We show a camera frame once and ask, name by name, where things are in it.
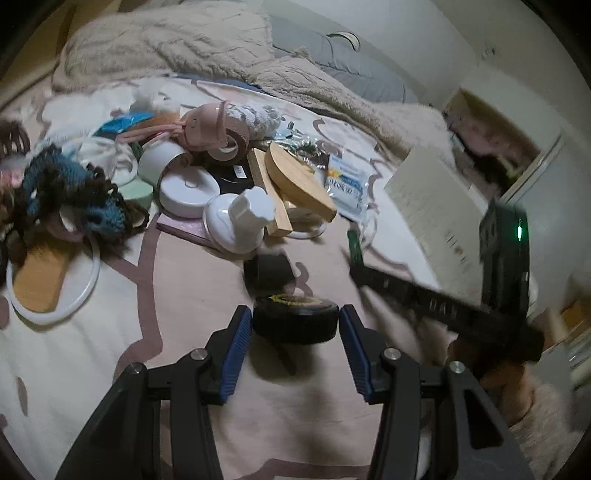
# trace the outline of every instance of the pink book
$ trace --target pink book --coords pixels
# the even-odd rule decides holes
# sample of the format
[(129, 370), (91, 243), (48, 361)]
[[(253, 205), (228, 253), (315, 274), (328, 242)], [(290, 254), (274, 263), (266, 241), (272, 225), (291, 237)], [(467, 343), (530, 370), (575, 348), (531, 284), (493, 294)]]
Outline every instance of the pink book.
[(173, 218), (160, 213), (156, 221), (156, 227), (188, 242), (215, 248), (205, 231), (203, 220), (200, 218), (189, 220), (186, 218)]

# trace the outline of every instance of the bed sheet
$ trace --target bed sheet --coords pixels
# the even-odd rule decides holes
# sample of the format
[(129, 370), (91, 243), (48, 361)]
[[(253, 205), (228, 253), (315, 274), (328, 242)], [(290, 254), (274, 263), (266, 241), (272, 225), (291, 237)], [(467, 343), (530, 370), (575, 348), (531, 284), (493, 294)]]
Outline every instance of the bed sheet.
[[(43, 81), (22, 95), (8, 113), (22, 120), (31, 142), (64, 131), (87, 134), (126, 111), (145, 79), (116, 82), (59, 95)], [(376, 141), (351, 125), (238, 87), (166, 79), (160, 94), (182, 105), (181, 113), (227, 99), (240, 105), (269, 104), (285, 123), (324, 143), (325, 149), (364, 168), (377, 212), (377, 233), (365, 252), (367, 264), (437, 288), (437, 281), (402, 216), (383, 191), (395, 170)], [(242, 263), (155, 227), (121, 249), (103, 251), (100, 275), (88, 301), (57, 325), (38, 327), (15, 314), (0, 296), (0, 428), (37, 480), (54, 478), (86, 420), (125, 365), (173, 363), (224, 328), (239, 304), (252, 306)], [(297, 275), (296, 293), (352, 303), (363, 322), (391, 346), (419, 361), (441, 361), (448, 337), (442, 326), (417, 328), (348, 275), (348, 221), (337, 217), (314, 240), (273, 240)], [(75, 257), (60, 302), (76, 296), (90, 270), (89, 253)], [(163, 405), (163, 431), (168, 429)], [(337, 335), (311, 347), (279, 350), (254, 335), (233, 395), (210, 409), (224, 477), (228, 480), (350, 478), (364, 476), (380, 418), (355, 391)], [(163, 472), (171, 478), (170, 445), (162, 435)], [(427, 436), (422, 442), (428, 442)], [(420, 463), (426, 457), (421, 450)]]

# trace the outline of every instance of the green tip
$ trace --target green tip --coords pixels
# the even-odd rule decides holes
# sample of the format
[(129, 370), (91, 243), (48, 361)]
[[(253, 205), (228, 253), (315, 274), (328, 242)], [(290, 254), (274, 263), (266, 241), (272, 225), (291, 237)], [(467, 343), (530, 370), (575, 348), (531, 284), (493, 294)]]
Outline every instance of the green tip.
[(351, 265), (363, 266), (363, 255), (361, 253), (361, 244), (359, 243), (359, 235), (353, 229), (347, 232), (347, 239), (349, 240), (349, 256), (351, 257)]

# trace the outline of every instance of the human hand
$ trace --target human hand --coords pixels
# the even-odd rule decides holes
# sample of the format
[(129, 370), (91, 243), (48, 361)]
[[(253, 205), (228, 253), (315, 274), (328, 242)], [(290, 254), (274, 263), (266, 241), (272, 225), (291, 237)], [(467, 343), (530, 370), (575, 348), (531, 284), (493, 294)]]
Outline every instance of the human hand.
[[(477, 365), (483, 355), (477, 346), (462, 338), (454, 340), (447, 348), (448, 362), (457, 360), (469, 369)], [(480, 386), (498, 399), (496, 407), (509, 427), (523, 419), (534, 403), (534, 383), (524, 363), (501, 362), (485, 372)]]

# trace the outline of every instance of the metal screw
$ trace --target metal screw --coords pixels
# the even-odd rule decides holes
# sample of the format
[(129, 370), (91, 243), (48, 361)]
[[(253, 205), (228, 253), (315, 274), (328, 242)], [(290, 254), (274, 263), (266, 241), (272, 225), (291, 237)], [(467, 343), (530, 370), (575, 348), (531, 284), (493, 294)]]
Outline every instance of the metal screw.
[(449, 370), (451, 370), (455, 374), (462, 374), (464, 373), (465, 369), (466, 367), (464, 367), (464, 364), (462, 362), (453, 361), (449, 364)]
[(384, 350), (384, 357), (388, 360), (398, 360), (402, 357), (402, 353), (397, 348), (386, 348), (386, 350)]
[(207, 358), (207, 350), (205, 348), (196, 348), (190, 355), (193, 360), (205, 360)]
[(134, 362), (125, 367), (125, 371), (131, 375), (136, 375), (142, 371), (143, 367), (144, 366), (141, 363)]

